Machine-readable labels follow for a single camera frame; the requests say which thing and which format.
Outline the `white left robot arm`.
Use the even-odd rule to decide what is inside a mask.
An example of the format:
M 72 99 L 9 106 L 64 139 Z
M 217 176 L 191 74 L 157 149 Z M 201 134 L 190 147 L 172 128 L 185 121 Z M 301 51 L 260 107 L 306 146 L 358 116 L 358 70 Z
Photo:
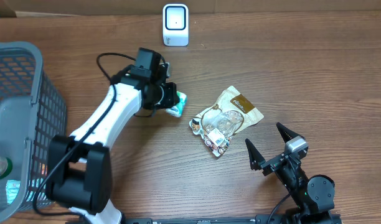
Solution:
M 69 136 L 49 143 L 49 173 L 43 189 L 86 223 L 124 223 L 111 201 L 110 150 L 127 122 L 141 109 L 172 108 L 180 101 L 176 84 L 167 82 L 170 64 L 128 65 L 109 79 L 109 90 L 93 114 Z

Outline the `teal tissue pack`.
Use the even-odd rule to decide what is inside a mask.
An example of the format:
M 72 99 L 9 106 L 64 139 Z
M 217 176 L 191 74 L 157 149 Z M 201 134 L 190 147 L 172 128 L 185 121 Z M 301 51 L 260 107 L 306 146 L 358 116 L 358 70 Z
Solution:
M 185 93 L 177 91 L 177 96 L 179 97 L 179 102 L 173 107 L 166 109 L 166 113 L 180 118 L 183 114 L 187 102 L 187 95 Z

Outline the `brown snack pouch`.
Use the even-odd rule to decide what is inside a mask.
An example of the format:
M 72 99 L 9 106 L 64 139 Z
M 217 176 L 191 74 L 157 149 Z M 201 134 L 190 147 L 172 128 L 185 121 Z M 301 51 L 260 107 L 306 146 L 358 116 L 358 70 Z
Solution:
M 189 121 L 209 151 L 220 158 L 229 148 L 234 135 L 256 125 L 264 115 L 234 86 L 225 89 L 217 101 Z

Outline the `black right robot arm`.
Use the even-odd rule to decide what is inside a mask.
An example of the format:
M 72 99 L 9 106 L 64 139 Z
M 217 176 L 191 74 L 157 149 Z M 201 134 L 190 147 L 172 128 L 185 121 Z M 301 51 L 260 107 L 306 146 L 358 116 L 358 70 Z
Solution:
M 261 170 L 263 175 L 274 173 L 287 189 L 268 215 L 257 215 L 256 223 L 341 223 L 340 215 L 333 215 L 335 183 L 326 175 L 307 177 L 301 168 L 309 145 L 304 136 L 281 123 L 276 127 L 285 143 L 284 151 L 270 160 L 260 154 L 255 145 L 245 140 L 250 168 Z

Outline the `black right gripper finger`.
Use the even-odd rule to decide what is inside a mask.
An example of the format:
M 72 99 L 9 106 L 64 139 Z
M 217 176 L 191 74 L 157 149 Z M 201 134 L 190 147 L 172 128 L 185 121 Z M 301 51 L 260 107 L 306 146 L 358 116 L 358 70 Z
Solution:
M 265 158 L 249 139 L 245 140 L 245 144 L 248 150 L 251 170 L 261 170 L 261 165 L 265 163 Z
M 304 138 L 304 136 L 288 129 L 286 126 L 284 126 L 283 124 L 281 124 L 280 122 L 277 122 L 276 123 L 276 127 L 284 141 L 284 143 L 287 143 L 288 141 L 296 138 L 296 137 L 302 137 Z

